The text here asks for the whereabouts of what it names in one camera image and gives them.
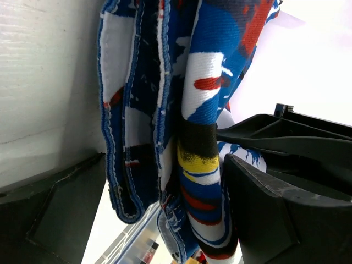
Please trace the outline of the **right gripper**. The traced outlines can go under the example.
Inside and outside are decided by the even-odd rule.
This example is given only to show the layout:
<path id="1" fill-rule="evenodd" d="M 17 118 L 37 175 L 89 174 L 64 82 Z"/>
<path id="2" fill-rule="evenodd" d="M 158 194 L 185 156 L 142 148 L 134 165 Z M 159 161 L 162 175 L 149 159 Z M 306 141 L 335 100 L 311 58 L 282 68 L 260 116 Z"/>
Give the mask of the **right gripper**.
<path id="1" fill-rule="evenodd" d="M 217 130 L 217 140 L 260 152 L 267 173 L 320 195 L 351 200 L 351 126 L 277 104 Z"/>

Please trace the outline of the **blue white patterned trousers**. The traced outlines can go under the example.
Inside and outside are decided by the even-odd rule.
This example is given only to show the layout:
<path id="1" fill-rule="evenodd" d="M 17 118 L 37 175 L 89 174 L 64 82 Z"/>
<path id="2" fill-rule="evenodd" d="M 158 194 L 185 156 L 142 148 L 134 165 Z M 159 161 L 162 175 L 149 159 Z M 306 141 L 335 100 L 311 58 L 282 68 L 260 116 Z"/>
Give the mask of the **blue white patterned trousers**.
<path id="1" fill-rule="evenodd" d="M 107 1 L 97 41 L 102 132 L 112 207 L 157 226 L 177 263 L 201 250 L 238 263 L 222 177 L 226 155 L 265 171 L 262 155 L 217 140 L 217 120 L 251 65 L 280 1 Z"/>

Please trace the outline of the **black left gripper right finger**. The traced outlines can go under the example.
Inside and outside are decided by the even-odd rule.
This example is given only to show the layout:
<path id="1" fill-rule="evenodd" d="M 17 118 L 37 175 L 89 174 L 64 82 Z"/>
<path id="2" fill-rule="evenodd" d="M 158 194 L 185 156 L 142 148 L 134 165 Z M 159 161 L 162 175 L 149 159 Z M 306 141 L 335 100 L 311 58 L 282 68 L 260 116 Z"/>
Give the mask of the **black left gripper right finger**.
<path id="1" fill-rule="evenodd" d="M 244 263 L 351 263 L 351 196 L 226 155 L 224 176 Z"/>

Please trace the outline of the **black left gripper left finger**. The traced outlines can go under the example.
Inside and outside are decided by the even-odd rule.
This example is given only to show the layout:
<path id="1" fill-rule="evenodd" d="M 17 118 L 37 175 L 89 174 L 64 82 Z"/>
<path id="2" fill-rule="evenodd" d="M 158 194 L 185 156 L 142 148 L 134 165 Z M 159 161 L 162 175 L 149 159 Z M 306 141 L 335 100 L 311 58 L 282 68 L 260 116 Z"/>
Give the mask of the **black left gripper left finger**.
<path id="1" fill-rule="evenodd" d="M 105 182 L 99 153 L 1 191 L 1 263 L 81 263 Z"/>

